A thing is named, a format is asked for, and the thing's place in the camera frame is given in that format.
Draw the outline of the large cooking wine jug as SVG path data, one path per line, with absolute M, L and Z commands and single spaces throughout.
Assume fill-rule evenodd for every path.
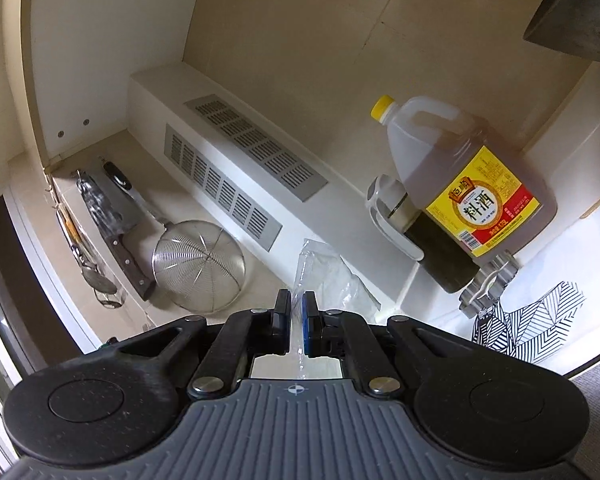
M 483 118 L 429 96 L 381 96 L 370 116 L 386 128 L 414 206 L 475 264 L 515 255 L 557 214 L 539 171 Z

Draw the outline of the hanging ladle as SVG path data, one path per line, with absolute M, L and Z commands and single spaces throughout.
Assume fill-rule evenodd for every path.
M 84 252 L 80 242 L 76 238 L 76 234 L 70 229 L 70 222 L 67 216 L 59 206 L 56 207 L 56 218 L 70 252 L 80 269 L 82 278 L 91 287 L 95 299 L 106 309 L 114 310 L 121 308 L 122 303 L 116 298 L 118 292 L 117 285 L 109 278 L 106 278 L 104 274 L 101 274 L 96 263 L 87 257 L 86 252 Z

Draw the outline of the white patterned cloth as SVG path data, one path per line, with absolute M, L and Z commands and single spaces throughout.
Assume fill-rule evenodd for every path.
M 502 295 L 519 269 L 509 252 L 486 263 L 460 294 L 460 312 L 474 321 L 472 342 L 538 364 L 564 346 L 585 296 L 576 284 L 562 281 L 540 299 L 507 312 Z

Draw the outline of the dark soy sauce dispenser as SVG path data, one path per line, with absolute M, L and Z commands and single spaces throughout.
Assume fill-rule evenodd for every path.
M 452 237 L 413 205 L 400 181 L 386 174 L 376 177 L 367 189 L 365 205 L 378 231 L 449 294 L 478 273 L 478 266 Z

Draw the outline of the wall vent grille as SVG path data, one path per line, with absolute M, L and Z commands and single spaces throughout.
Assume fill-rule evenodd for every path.
M 164 154 L 266 252 L 271 250 L 283 226 L 170 125 Z
M 306 202 L 328 181 L 260 126 L 215 94 L 184 105 L 248 155 L 294 196 Z

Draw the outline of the steel mesh strainer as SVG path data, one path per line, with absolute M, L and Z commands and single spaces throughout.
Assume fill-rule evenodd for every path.
M 157 285 L 174 304 L 197 314 L 228 308 L 246 284 L 242 248 L 227 230 L 204 220 L 172 222 L 148 202 L 113 162 L 102 169 L 122 192 L 164 227 L 151 257 Z

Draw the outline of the kitchen cleaver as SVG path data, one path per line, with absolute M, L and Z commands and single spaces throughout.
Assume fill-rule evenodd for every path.
M 140 222 L 137 206 L 125 198 L 102 171 L 76 170 L 76 187 L 85 207 L 96 224 L 114 260 L 123 271 L 141 300 L 148 300 L 155 291 L 156 282 L 148 276 L 124 244 L 124 237 Z

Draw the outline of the clear plastic bag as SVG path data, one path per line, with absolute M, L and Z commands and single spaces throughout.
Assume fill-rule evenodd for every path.
M 304 241 L 291 293 L 290 353 L 299 379 L 338 378 L 340 364 L 332 358 L 309 358 L 304 352 L 301 298 L 314 292 L 320 310 L 343 310 L 373 322 L 381 304 L 329 244 Z

